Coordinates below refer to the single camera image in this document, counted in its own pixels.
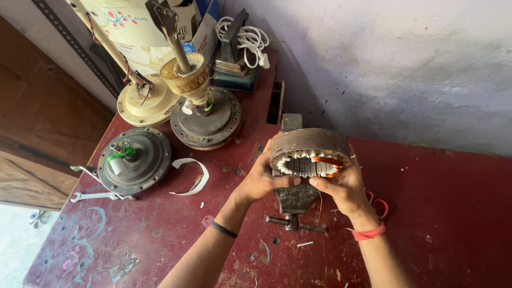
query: right hand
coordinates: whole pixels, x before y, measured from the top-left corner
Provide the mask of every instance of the right hand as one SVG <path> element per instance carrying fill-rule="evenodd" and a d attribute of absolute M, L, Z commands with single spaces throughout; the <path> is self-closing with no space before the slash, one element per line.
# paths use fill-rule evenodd
<path fill-rule="evenodd" d="M 355 155 L 352 145 L 349 144 L 349 147 L 350 156 Z M 366 197 L 365 185 L 362 182 L 361 168 L 357 158 L 351 158 L 350 161 L 350 167 L 332 179 L 311 177 L 309 183 L 318 190 L 331 195 L 339 211 L 347 215 L 352 222 L 365 218 L 366 222 L 368 220 L 373 222 L 373 224 L 369 223 L 369 226 L 375 224 L 378 226 L 380 222 Z"/>

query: red scissors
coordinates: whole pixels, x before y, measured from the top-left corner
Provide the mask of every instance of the red scissors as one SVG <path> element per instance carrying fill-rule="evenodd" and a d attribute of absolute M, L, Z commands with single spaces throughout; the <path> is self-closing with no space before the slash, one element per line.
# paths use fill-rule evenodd
<path fill-rule="evenodd" d="M 384 219 L 384 217 L 386 217 L 386 215 L 388 214 L 388 204 L 384 200 L 381 200 L 381 199 L 373 200 L 373 193 L 370 191 L 366 191 L 366 198 L 370 202 L 370 205 L 373 207 L 373 210 L 375 210 L 375 213 L 377 214 L 379 219 L 380 220 Z M 376 203 L 379 203 L 378 206 L 381 206 L 381 205 L 384 206 L 384 212 L 382 212 L 382 216 L 379 216 L 379 213 L 377 212 L 377 208 L 375 207 Z"/>

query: left hand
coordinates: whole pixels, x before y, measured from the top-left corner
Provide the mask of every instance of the left hand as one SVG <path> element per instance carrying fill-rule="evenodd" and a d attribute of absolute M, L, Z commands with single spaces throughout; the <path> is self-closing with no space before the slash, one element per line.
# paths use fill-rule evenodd
<path fill-rule="evenodd" d="M 292 187 L 301 183 L 301 179 L 296 175 L 272 176 L 272 169 L 269 164 L 270 145 L 272 140 L 281 134 L 283 132 L 268 140 L 263 153 L 256 159 L 249 174 L 235 189 L 235 192 L 240 193 L 241 196 L 251 202 L 260 200 L 276 188 Z"/>

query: red workbench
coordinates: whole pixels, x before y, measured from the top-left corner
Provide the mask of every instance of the red workbench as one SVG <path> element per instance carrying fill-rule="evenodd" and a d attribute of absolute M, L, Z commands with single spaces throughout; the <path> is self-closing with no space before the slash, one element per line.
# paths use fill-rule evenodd
<path fill-rule="evenodd" d="M 198 151 L 183 145 L 169 123 L 155 127 L 170 140 L 173 159 L 192 157 L 207 167 L 210 179 L 203 190 L 169 193 L 188 192 L 202 174 L 196 163 L 188 163 L 180 170 L 171 167 L 138 201 L 68 201 L 24 285 L 156 287 L 203 233 L 201 220 L 217 214 L 280 128 L 265 123 L 278 57 L 276 51 L 267 53 L 271 68 L 261 70 L 257 91 L 234 93 L 243 113 L 234 141 Z M 116 114 L 91 164 L 96 166 L 111 138 L 130 128 Z M 510 286 L 512 159 L 361 138 L 350 142 L 367 190 L 390 206 L 387 235 L 420 287 Z M 73 192 L 107 190 L 82 174 Z M 300 221 L 317 223 L 319 209 L 318 198 Z M 345 229 L 350 221 L 335 209 L 323 194 L 319 223 L 327 225 L 328 236 L 289 232 L 265 222 L 266 215 L 279 216 L 278 201 L 267 195 L 249 210 L 217 287 L 255 287 L 256 281 L 258 287 L 369 287 L 358 245 Z"/>

